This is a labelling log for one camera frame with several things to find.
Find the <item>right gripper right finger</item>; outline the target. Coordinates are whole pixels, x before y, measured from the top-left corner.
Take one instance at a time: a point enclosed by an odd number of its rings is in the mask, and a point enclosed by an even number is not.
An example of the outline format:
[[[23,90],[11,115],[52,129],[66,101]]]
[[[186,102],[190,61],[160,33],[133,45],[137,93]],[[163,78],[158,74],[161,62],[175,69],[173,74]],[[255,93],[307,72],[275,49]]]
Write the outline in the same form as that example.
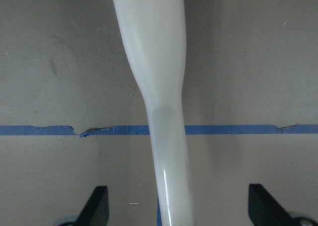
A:
[[[317,221],[291,216],[261,185],[249,184],[248,216],[254,226],[316,226]]]

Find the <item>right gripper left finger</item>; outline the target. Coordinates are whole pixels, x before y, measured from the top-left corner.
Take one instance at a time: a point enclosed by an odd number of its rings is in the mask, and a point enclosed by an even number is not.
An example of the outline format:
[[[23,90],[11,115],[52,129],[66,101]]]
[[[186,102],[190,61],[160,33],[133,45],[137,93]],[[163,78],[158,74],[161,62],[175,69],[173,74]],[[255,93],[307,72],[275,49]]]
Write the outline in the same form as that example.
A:
[[[75,226],[106,226],[109,221],[108,187],[97,186],[75,221]]]

